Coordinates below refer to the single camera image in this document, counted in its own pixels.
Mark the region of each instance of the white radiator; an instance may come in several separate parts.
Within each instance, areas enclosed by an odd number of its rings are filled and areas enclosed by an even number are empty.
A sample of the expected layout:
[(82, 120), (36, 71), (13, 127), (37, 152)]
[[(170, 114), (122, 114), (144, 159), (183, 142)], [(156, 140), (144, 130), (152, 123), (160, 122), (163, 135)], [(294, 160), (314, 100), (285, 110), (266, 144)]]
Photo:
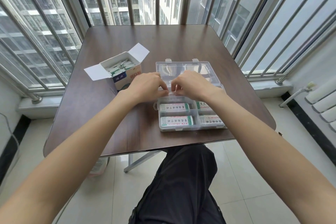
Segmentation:
[(305, 100), (312, 105), (314, 111), (320, 114), (322, 120), (329, 123), (330, 128), (336, 132), (336, 76), (309, 93)]

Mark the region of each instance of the table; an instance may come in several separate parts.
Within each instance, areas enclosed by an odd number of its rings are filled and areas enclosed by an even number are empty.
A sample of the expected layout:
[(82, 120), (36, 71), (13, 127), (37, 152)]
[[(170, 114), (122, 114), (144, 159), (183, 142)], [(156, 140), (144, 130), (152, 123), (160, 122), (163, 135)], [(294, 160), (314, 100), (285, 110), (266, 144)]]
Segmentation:
[[(111, 79), (92, 81), (84, 68), (131, 49), (140, 43), (150, 52), (142, 63), (142, 72), (155, 72), (155, 62), (209, 61), (226, 93), (238, 104), (275, 129), (276, 124), (254, 89), (246, 80), (216, 32), (208, 25), (95, 26), (88, 29), (76, 65), (66, 87), (53, 126), (44, 145), (47, 156), (114, 98)], [(233, 139), (228, 129), (210, 129), (161, 133), (158, 112), (153, 102), (137, 105), (120, 123), (102, 156), (147, 153), (136, 166), (158, 150), (188, 144)]]

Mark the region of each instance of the black baseboard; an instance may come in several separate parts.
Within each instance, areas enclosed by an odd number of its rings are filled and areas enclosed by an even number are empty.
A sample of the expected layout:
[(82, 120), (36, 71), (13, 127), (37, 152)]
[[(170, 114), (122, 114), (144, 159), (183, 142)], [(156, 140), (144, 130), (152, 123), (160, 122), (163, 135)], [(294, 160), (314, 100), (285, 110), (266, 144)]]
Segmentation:
[[(281, 96), (283, 100), (288, 99), (291, 96), (289, 92), (286, 92)], [(311, 120), (311, 118), (305, 113), (301, 106), (293, 99), (287, 103), (287, 106), (295, 114), (301, 124), (314, 138), (317, 144), (321, 147), (324, 153), (330, 158), (331, 162), (336, 166), (336, 148), (329, 141), (329, 139), (323, 134), (318, 126)]]
[[(31, 119), (22, 115), (18, 124), (16, 125), (13, 131), (13, 134), (19, 141), (19, 144), (22, 142), (22, 139), (29, 127), (30, 122), (31, 122)], [(13, 161), (13, 158), (17, 150), (18, 150), (18, 146), (15, 142), (14, 137), (11, 136), (0, 156), (0, 185), (2, 184), (2, 181), (5, 178), (5, 175)]]

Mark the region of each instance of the white tile floor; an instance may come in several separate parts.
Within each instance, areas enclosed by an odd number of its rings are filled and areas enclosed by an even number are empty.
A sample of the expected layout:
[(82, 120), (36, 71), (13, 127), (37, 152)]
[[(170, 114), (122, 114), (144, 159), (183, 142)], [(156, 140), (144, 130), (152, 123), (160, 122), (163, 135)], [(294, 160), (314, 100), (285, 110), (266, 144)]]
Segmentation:
[[(336, 167), (279, 98), (263, 99), (280, 131), (336, 187)], [(0, 194), (0, 205), (43, 159), (42, 148), (53, 120), (31, 123), (20, 146), (21, 155)], [(254, 169), (237, 141), (207, 145), (215, 154), (218, 172), (210, 190), (227, 224), (299, 223), (293, 213)], [(144, 153), (136, 154), (135, 159)], [(128, 156), (112, 157), (105, 173), (87, 178), (62, 214), (59, 224), (127, 223), (145, 188), (165, 157), (161, 152), (129, 173)]]

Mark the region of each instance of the cardboard box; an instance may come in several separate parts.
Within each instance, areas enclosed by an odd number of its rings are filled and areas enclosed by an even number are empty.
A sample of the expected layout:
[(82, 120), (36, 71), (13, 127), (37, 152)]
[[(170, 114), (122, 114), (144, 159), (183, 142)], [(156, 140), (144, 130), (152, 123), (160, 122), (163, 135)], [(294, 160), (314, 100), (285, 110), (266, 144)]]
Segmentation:
[[(148, 53), (149, 50), (137, 43), (128, 52), (122, 52), (117, 56), (104, 60), (97, 65), (87, 67), (84, 70), (93, 81), (111, 78), (115, 85), (115, 94), (117, 94), (118, 91), (127, 89), (134, 77), (141, 74), (141, 62), (145, 59)], [(126, 59), (131, 60), (135, 66), (114, 77), (105, 70), (105, 68), (110, 68)]]

